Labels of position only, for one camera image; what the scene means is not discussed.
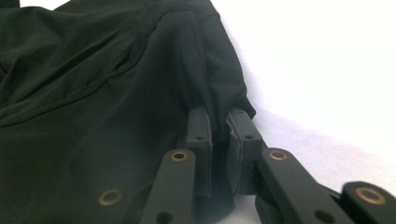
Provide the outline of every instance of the black garment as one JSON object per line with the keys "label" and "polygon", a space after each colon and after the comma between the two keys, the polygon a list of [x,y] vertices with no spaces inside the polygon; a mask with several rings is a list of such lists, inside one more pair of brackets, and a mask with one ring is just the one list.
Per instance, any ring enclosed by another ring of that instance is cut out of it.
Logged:
{"label": "black garment", "polygon": [[[254,114],[233,46],[209,1],[72,0],[0,9],[0,222],[136,223],[163,154],[204,106],[214,134],[213,197],[231,107]],[[122,200],[98,197],[120,189]]]}

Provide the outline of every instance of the white surface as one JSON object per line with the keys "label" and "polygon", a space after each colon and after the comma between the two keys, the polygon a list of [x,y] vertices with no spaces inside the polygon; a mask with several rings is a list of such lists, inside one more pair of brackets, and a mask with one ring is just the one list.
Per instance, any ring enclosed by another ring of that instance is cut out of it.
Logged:
{"label": "white surface", "polygon": [[[212,2],[267,144],[289,150],[329,188],[362,180],[396,195],[396,2]],[[253,200],[236,197],[220,224],[260,223]]]}

